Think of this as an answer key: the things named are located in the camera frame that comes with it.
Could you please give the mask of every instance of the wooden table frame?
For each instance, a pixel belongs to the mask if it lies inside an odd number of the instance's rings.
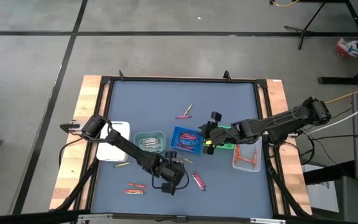
[[[108,104],[106,104],[106,102],[111,99],[109,86],[112,85],[106,84],[109,83],[110,79],[111,77],[102,77],[99,75],[84,76],[73,119],[77,120],[80,124],[85,124],[89,117],[94,113],[98,112],[100,115],[107,115]],[[203,78],[186,79],[197,81],[202,80]],[[258,87],[258,91],[255,93],[256,97],[259,97],[260,99],[260,107],[262,109],[261,115],[264,118],[270,116],[270,113],[277,114],[288,110],[281,80],[256,80],[256,83],[257,85],[255,85]],[[99,95],[102,96],[100,101],[97,100]],[[78,139],[77,136],[69,135],[67,142],[76,139]],[[293,138],[288,138],[287,142],[296,144]],[[78,141],[65,149],[55,190],[53,191],[50,203],[51,209],[62,204],[64,199],[70,194],[78,183],[81,173],[85,171],[86,167],[84,166],[91,164],[91,161],[96,154],[96,150],[97,144],[87,144],[84,140]],[[298,151],[293,146],[284,144],[280,147],[279,155],[280,157],[278,157],[278,160],[271,158],[273,166],[278,173],[282,173],[285,185],[293,195],[294,199],[301,205],[304,211],[311,214],[310,202],[306,191],[305,181],[303,179]],[[89,207],[89,205],[87,205],[87,198],[93,196],[91,194],[93,189],[90,190],[90,187],[93,187],[93,185],[90,184],[90,182],[94,180],[96,180],[96,177],[87,181],[87,184],[84,186],[80,195],[80,200],[76,200],[76,203],[71,205],[70,209],[84,209]],[[294,215],[295,213],[293,210],[285,201],[283,201],[280,189],[276,184],[274,184],[274,194],[275,197],[272,200],[276,203],[276,206],[273,206],[273,209],[276,210],[274,212],[282,215],[289,215],[289,213]]]

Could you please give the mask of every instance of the teal container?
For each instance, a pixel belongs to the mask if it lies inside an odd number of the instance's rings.
[[[142,142],[140,140],[147,139],[147,138],[157,138],[160,140],[160,143],[154,144],[152,146],[158,146],[159,149],[147,149],[143,146]],[[153,131],[153,132],[147,132],[147,133],[137,133],[134,137],[134,144],[141,148],[143,151],[147,152],[155,152],[155,153],[161,153],[165,150],[165,135],[161,131]]]

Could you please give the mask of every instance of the white cable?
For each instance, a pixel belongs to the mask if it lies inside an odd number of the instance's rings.
[[[342,122],[342,121],[344,121],[344,120],[347,120],[347,119],[349,119],[349,118],[355,116],[356,114],[358,114],[358,111],[355,112],[355,113],[352,114],[352,115],[349,115],[349,116],[345,117],[344,119],[342,119],[342,120],[340,120],[340,121],[336,121],[336,122],[333,123],[333,124],[330,124],[330,125],[324,126],[324,127],[322,127],[322,128],[316,129],[316,130],[314,130],[314,131],[311,131],[311,132],[307,133],[306,135],[310,135],[310,134],[313,134],[313,133],[315,133],[315,132],[321,131],[321,130],[323,130],[323,129],[329,128],[329,127],[331,127],[331,126],[334,126],[335,124],[339,124],[340,122]]]

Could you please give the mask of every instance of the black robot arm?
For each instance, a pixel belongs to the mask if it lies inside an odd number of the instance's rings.
[[[306,126],[307,124],[326,124],[330,118],[324,102],[308,98],[301,105],[286,112],[276,114],[265,119],[246,119],[231,124],[230,129],[218,127],[222,115],[212,112],[213,121],[208,121],[199,128],[205,139],[211,144],[204,149],[204,153],[213,154],[218,145],[224,143],[253,144],[267,131],[269,141],[276,144],[287,139],[288,134]]]
[[[81,130],[81,137],[87,141],[94,141],[106,123],[109,125],[108,135],[106,139],[99,139],[99,141],[118,147],[133,157],[143,170],[157,178],[162,177],[168,183],[164,183],[161,187],[156,188],[173,195],[177,189],[177,185],[179,185],[182,177],[185,175],[183,164],[173,162],[171,159],[168,160],[160,154],[141,150],[126,138],[122,137],[118,131],[114,130],[108,119],[99,115],[92,115],[92,117],[90,117]]]

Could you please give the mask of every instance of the gray floor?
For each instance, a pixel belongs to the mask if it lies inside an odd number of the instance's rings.
[[[352,1],[358,13],[358,1]],[[0,30],[72,30],[80,0],[0,0]],[[80,30],[279,31],[303,27],[318,4],[270,6],[241,0],[89,0]],[[328,4],[310,29],[357,30],[345,6]],[[10,212],[69,37],[0,37],[0,215]],[[351,77],[358,58],[335,54],[337,38],[283,37],[78,37],[58,96],[24,212],[48,209],[58,172],[58,150],[66,134],[58,127],[73,116],[83,75],[165,75],[181,77],[275,78],[283,80],[287,101],[308,96],[329,100],[358,86],[319,85],[320,76]],[[350,108],[344,100],[329,105],[332,114]],[[345,122],[315,137],[351,133]],[[353,158],[352,139],[323,140],[336,162]],[[297,141],[301,151],[308,141]],[[332,164],[317,145],[314,161]]]

